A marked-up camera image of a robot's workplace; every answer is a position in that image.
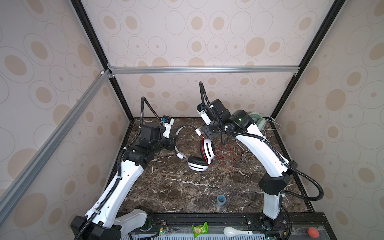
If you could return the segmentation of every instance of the white headphones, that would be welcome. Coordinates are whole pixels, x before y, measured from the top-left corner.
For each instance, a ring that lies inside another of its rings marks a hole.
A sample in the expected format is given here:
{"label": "white headphones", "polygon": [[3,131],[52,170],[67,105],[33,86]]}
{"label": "white headphones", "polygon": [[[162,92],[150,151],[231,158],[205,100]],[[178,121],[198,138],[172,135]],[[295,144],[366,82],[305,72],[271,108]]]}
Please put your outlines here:
{"label": "white headphones", "polygon": [[[201,136],[201,132],[198,128],[195,128],[192,125],[183,125],[177,129],[175,132],[175,135],[178,135],[181,129],[184,127],[193,127],[195,129],[195,132],[197,135]],[[176,145],[175,145],[175,152],[177,153],[178,158],[180,159],[186,159],[188,162],[188,166],[190,169],[203,172],[205,171],[210,164],[212,163],[213,158],[215,157],[216,150],[215,146],[210,139],[205,139],[202,137],[202,139],[199,141],[199,149],[201,153],[201,157],[196,157],[196,156],[190,156],[187,157],[185,154],[181,153]]]}

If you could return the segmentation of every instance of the dark marble surface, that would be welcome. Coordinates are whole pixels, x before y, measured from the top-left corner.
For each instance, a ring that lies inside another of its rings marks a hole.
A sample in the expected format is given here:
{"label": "dark marble surface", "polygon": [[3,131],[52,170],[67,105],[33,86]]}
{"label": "dark marble surface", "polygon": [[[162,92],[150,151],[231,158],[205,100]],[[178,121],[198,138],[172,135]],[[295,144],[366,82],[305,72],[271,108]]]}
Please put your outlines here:
{"label": "dark marble surface", "polygon": [[[138,124],[139,121],[135,121],[129,141],[136,135]],[[171,133],[183,124],[201,127],[204,122],[197,118],[177,118]],[[266,130],[266,138],[281,152],[273,131]],[[199,139],[194,129],[186,127],[179,134],[178,149],[187,156],[200,156],[197,147]],[[230,138],[230,141],[237,146],[235,139]],[[216,149],[220,146],[219,136],[214,138],[214,144]],[[154,212],[262,212],[263,192],[258,182],[265,173],[264,167],[252,153],[244,153],[242,158],[233,162],[233,170],[229,171],[231,169],[231,159],[223,159],[221,163],[215,158],[213,166],[205,172],[196,172],[189,169],[186,160],[180,160],[174,152],[162,150],[132,186],[119,212],[130,212],[138,205]],[[299,193],[293,177],[286,189]],[[223,206],[216,202],[219,194],[227,198]],[[283,204],[290,212],[308,211],[303,200],[290,195],[284,198]]]}

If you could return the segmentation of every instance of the red ball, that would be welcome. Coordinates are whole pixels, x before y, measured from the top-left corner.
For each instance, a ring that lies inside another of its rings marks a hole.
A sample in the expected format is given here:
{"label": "red ball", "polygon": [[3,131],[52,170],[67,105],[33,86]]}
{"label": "red ball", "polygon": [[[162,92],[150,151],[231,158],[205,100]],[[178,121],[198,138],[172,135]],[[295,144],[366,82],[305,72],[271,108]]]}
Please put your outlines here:
{"label": "red ball", "polygon": [[308,234],[313,238],[317,238],[318,236],[320,236],[319,231],[314,227],[308,228]]}

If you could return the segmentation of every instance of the patterned wallpaper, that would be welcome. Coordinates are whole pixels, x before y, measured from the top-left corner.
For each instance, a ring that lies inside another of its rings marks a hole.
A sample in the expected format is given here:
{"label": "patterned wallpaper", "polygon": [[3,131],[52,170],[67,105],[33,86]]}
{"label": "patterned wallpaper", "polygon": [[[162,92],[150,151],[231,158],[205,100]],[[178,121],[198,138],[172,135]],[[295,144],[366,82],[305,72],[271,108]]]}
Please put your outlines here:
{"label": "patterned wallpaper", "polygon": [[128,119],[107,81],[0,228],[0,240],[69,240],[99,199]]}
{"label": "patterned wallpaper", "polygon": [[0,195],[100,70],[66,0],[0,2]]}
{"label": "patterned wallpaper", "polygon": [[[159,115],[199,117],[199,82],[210,101],[220,99],[231,113],[238,109],[272,114],[293,73],[118,74],[117,80],[134,117],[145,96]],[[144,115],[153,117],[145,107]]]}
{"label": "patterned wallpaper", "polygon": [[113,66],[297,65],[333,0],[83,0]]}
{"label": "patterned wallpaper", "polygon": [[383,63],[384,1],[348,1],[277,118],[339,240],[384,235]]}

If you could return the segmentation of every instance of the green snack packet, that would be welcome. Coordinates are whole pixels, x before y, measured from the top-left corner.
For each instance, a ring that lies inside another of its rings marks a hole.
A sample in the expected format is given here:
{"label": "green snack packet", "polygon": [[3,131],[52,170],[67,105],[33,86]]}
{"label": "green snack packet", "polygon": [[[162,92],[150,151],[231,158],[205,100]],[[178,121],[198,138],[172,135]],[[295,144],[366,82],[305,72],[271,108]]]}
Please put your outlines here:
{"label": "green snack packet", "polygon": [[195,238],[199,236],[200,234],[208,234],[208,223],[205,222],[203,225],[200,226],[193,226],[193,233],[195,234]]}

